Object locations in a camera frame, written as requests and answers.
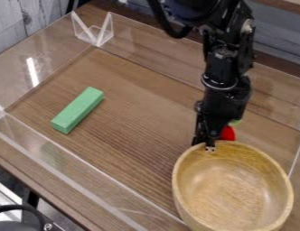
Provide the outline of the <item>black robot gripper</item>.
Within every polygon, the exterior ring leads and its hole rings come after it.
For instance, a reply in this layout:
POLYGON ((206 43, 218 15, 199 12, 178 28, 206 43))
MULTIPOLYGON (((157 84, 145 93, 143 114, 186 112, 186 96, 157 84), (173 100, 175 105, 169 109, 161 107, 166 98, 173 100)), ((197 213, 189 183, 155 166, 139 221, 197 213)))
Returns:
POLYGON ((206 88, 203 98, 194 104, 195 126, 193 145, 206 142, 206 151, 215 151, 225 122, 242 119, 252 96, 249 81, 239 82, 231 90, 206 88))

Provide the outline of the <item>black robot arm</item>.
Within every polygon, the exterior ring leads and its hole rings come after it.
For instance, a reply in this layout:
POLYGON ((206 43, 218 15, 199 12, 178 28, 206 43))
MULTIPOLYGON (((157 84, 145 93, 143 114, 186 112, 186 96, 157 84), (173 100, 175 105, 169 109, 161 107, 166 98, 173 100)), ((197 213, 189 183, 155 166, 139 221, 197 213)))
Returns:
POLYGON ((252 96, 246 75, 254 65, 254 17, 244 0, 146 0, 165 33, 185 38, 202 35, 206 69, 203 98, 195 102, 193 144, 215 150, 229 123, 242 119, 252 96))

